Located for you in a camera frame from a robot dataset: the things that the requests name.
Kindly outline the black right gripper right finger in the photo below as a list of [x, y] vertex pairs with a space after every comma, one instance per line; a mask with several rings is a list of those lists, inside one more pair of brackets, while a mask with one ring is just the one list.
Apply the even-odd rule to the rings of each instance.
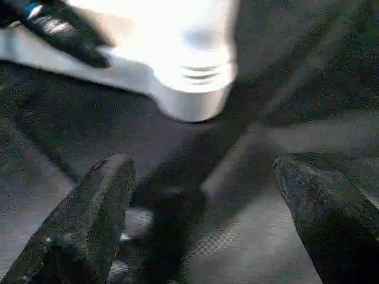
[[378, 208], [341, 172], [291, 156], [277, 186], [323, 283], [378, 283]]

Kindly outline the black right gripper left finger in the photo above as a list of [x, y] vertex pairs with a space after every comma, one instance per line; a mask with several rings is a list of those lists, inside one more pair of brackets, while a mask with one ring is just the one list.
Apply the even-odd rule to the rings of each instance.
[[1, 283], [106, 283], [135, 175], [124, 153], [96, 163], [29, 238]]

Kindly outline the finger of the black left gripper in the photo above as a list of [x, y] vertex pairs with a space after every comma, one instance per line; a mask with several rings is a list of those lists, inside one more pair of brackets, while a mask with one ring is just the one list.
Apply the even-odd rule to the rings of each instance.
[[108, 67], [98, 50], [112, 42], [65, 1], [1, 1], [1, 27], [20, 23], [53, 48], [91, 67]]

